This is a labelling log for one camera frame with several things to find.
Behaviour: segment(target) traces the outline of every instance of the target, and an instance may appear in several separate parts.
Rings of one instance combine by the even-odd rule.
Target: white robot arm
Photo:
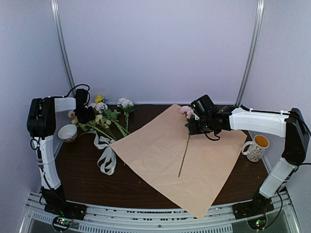
[[[76,108],[75,98],[56,98],[53,99],[55,105],[55,113],[70,111]],[[41,174],[41,185],[45,189],[57,189],[61,185],[61,182],[58,178],[55,162],[54,162],[54,153],[53,153],[53,135],[47,136],[44,139],[41,137],[34,137],[33,147],[38,148],[41,153],[41,159],[38,158],[38,165],[40,168]]]
[[[271,197],[306,158],[310,135],[300,110],[293,108],[290,112],[267,112],[237,106],[226,106],[218,110],[207,95],[191,105],[198,119],[189,121],[190,135],[204,133],[211,140],[219,140],[217,134],[221,130],[247,130],[285,138],[282,157],[255,193],[253,200],[233,206],[236,219],[273,209]],[[211,132],[217,139],[207,135]]]
[[[77,89],[74,98],[68,97],[72,91],[70,90],[66,96],[33,99],[27,120],[27,129],[32,137],[31,147],[36,151],[40,168],[41,192],[47,203],[45,211],[79,220],[83,220],[86,206],[66,201],[55,167],[53,134],[56,129],[57,112],[75,110],[81,123],[95,118],[93,109],[86,107],[87,99],[89,100],[89,86],[85,84],[78,86],[81,85],[87,86],[88,90]]]

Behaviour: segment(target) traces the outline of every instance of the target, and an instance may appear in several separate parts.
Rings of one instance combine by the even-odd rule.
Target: small bowl
[[[58,137],[66,143],[73,142],[77,138],[77,135],[77,127],[73,124],[65,125],[58,131]]]

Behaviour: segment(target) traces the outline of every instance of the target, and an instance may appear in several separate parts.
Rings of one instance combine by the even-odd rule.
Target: wrapping paper
[[[149,185],[202,219],[228,179],[246,135],[222,131],[219,141],[210,141],[203,134],[191,135],[178,177],[188,139],[187,120],[180,108],[172,105],[111,147]]]

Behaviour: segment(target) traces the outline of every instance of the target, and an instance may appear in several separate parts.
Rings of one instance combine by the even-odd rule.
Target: mug
[[[246,155],[249,161],[258,162],[269,145],[269,140],[265,136],[256,135],[253,141],[246,142],[243,145],[242,154]]]

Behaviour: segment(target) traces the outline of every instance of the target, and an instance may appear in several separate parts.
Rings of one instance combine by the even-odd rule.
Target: mug handle
[[[247,150],[247,151],[244,152],[244,149],[245,149],[245,147],[253,145],[253,144],[255,144],[255,142],[253,142],[253,141],[245,142],[245,144],[242,147],[242,154],[243,155],[248,155],[251,151]]]

